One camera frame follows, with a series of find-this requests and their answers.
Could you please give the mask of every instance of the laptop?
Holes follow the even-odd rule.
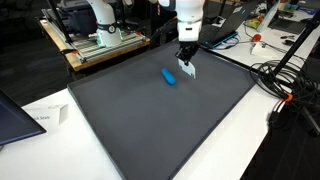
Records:
[[[277,29],[280,31],[292,33],[292,34],[301,34],[304,28],[306,27],[305,23],[298,21],[291,21],[288,19],[283,19],[275,17],[275,20],[269,24],[269,28]]]
[[[199,45],[204,48],[213,49],[222,42],[236,36],[236,30],[257,7],[259,2],[259,0],[252,0],[245,4],[234,6],[231,11],[232,13],[227,17],[221,27],[211,24],[204,25],[199,34]]]
[[[43,127],[0,90],[0,147],[45,132]]]
[[[302,8],[319,10],[320,9],[320,0],[298,1],[297,5],[299,5]]]

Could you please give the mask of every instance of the wooden table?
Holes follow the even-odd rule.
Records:
[[[56,44],[56,46],[59,48],[60,51],[70,48],[70,47],[68,47],[67,43],[64,42],[63,39],[61,39],[61,37],[57,34],[57,32],[50,26],[50,24],[49,24],[49,22],[47,22],[47,20],[40,20],[39,25],[41,26],[41,29],[43,31],[45,31],[44,33],[46,33],[51,38],[51,40]],[[80,70],[89,68],[93,65],[96,65],[96,64],[102,63],[104,61],[116,58],[120,55],[123,55],[123,54],[129,53],[129,52],[132,52],[134,50],[149,46],[149,44],[150,44],[150,39],[146,38],[145,41],[142,41],[139,44],[131,45],[125,49],[119,49],[115,52],[108,53],[108,54],[106,54],[96,60],[87,61],[85,63],[81,63],[79,58],[72,53],[66,54],[65,60],[67,61],[68,65],[71,67],[71,69],[70,69],[71,71],[78,72]]]

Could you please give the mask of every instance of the electronic device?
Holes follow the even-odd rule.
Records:
[[[267,0],[268,13],[257,28],[257,31],[262,32],[264,29],[269,27],[271,29],[277,29],[292,34],[300,34],[304,30],[305,24],[302,22],[279,18],[280,11],[278,11],[278,7],[279,2],[273,4],[273,1]]]
[[[45,132],[43,127],[0,90],[0,146]]]
[[[306,24],[303,22],[291,21],[276,17],[275,20],[269,24],[269,27],[271,29],[277,29],[292,34],[301,34],[306,27]]]
[[[249,1],[243,5],[233,7],[232,13],[227,17],[221,27],[206,24],[202,27],[199,35],[201,47],[213,49],[223,41],[237,35],[236,30],[256,8],[259,1]]]
[[[319,10],[320,9],[320,1],[319,0],[303,0],[303,1],[298,1],[297,5],[299,5],[302,8],[306,9],[314,9],[314,10]]]

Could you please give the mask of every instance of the white paper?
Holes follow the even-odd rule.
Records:
[[[64,120],[64,105],[42,106],[34,108],[23,108],[34,120],[36,120],[45,129],[58,126]]]

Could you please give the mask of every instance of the desk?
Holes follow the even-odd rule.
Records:
[[[65,43],[63,41],[62,38],[59,37],[59,35],[57,34],[57,32],[53,29],[52,26],[50,26],[50,24],[47,22],[47,20],[40,20],[39,21],[39,25],[41,26],[41,28],[43,29],[43,31],[45,31],[49,37],[52,39],[52,41],[56,44],[56,46],[59,48],[59,50],[64,50],[64,49],[69,49],[70,47],[67,45],[67,43]],[[98,63],[110,60],[112,58],[118,57],[120,55],[126,54],[128,52],[137,50],[139,48],[143,48],[146,47],[150,44],[150,39],[146,38],[145,41],[142,41],[140,43],[136,43],[133,44],[131,46],[128,46],[126,48],[123,49],[119,49],[119,50],[115,50],[112,51],[96,60],[93,61],[87,61],[85,63],[81,63],[79,58],[70,53],[70,54],[66,54],[65,55],[65,59],[68,63],[68,65],[71,66],[72,70],[75,72],[78,72],[80,70],[86,69],[88,67],[91,67],[93,65],[96,65]]]
[[[296,15],[296,17],[291,18],[291,20],[299,21],[301,19],[312,17],[312,16],[308,15],[307,13],[301,12],[301,11],[296,11],[295,15]],[[247,33],[251,36],[258,34],[258,32],[255,29],[248,28],[248,27],[246,29],[247,29]],[[238,31],[240,38],[241,38],[240,42],[251,40],[250,37],[248,37],[245,33],[244,25],[241,25],[237,31]],[[266,30],[264,30],[262,33],[259,33],[259,34],[261,34],[261,36],[262,36],[262,41],[264,41],[270,45],[273,45],[275,47],[278,47],[278,48],[281,48],[284,50],[289,50],[289,48],[290,48],[290,46],[286,46],[286,45],[282,44],[282,42],[284,40],[280,39],[280,37],[287,36],[287,35],[293,35],[293,34],[279,31],[279,30],[275,30],[275,29],[270,29],[270,28],[267,28]],[[301,45],[301,47],[298,49],[298,51],[295,53],[295,55],[300,56],[304,59],[307,59],[313,46],[316,44],[319,36],[320,36],[320,28],[318,27],[305,40],[305,42]],[[240,44],[236,45],[235,47],[230,48],[228,50],[214,50],[213,52],[215,52],[225,58],[237,61],[240,64],[243,64],[243,65],[246,65],[249,67],[255,63],[265,63],[265,62],[271,60],[271,59],[251,55],[251,49],[252,49],[252,45],[250,43],[240,43]],[[274,52],[277,53],[279,55],[279,57],[281,57],[281,58],[284,56],[284,53],[278,52],[276,50],[274,50]],[[302,67],[302,65],[304,64],[304,62],[301,59],[296,58],[296,57],[292,57],[289,62],[292,62],[300,67]]]
[[[174,179],[240,179],[268,132],[267,119],[277,102],[254,86]],[[120,179],[68,90],[26,107],[48,104],[68,104],[68,118],[47,128],[47,134],[5,146],[0,152],[0,179]]]

